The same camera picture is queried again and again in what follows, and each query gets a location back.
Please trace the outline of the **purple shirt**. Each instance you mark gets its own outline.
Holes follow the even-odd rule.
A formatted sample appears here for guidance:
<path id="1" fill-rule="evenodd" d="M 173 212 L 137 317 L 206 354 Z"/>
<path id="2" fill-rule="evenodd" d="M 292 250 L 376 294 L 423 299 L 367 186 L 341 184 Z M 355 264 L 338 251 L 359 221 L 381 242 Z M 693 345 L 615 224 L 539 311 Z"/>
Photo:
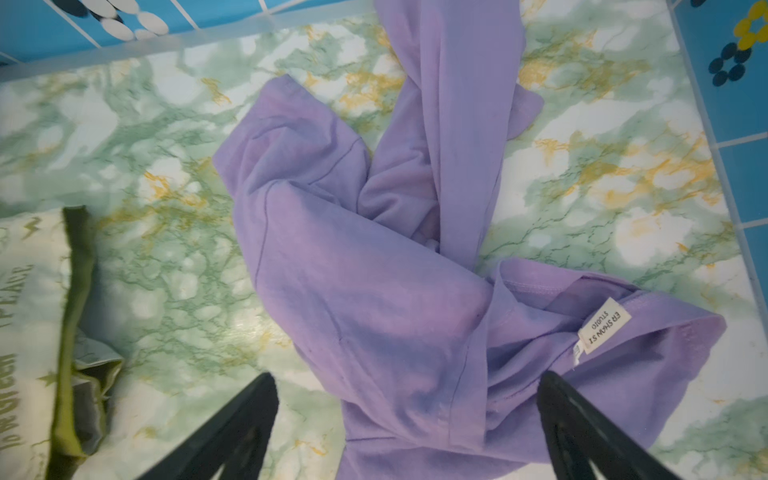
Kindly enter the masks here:
<path id="1" fill-rule="evenodd" d="M 380 1 L 405 70 L 374 153 L 289 76 L 214 156 L 254 288 L 342 404 L 342 479 L 496 479 L 548 459 L 535 396 L 563 375 L 642 446 L 726 328 L 597 272 L 474 265 L 504 150 L 542 109 L 516 1 Z"/>

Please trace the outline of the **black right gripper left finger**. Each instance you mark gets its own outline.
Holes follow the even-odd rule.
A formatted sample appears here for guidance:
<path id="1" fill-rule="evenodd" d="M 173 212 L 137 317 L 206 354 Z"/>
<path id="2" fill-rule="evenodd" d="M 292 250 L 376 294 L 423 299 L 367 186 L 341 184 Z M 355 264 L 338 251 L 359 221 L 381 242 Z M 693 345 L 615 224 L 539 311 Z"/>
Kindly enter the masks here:
<path id="1" fill-rule="evenodd" d="M 278 406 L 273 376 L 259 375 L 142 478 L 258 478 Z"/>

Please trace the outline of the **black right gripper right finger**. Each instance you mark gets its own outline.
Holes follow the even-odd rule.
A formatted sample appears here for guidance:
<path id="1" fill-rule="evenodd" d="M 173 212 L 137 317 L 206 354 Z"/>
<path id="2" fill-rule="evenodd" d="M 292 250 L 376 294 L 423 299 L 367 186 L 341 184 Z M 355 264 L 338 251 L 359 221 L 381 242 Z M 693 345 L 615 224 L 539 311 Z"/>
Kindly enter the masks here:
<path id="1" fill-rule="evenodd" d="M 558 479 L 678 478 L 558 374 L 543 374 L 536 403 Z"/>

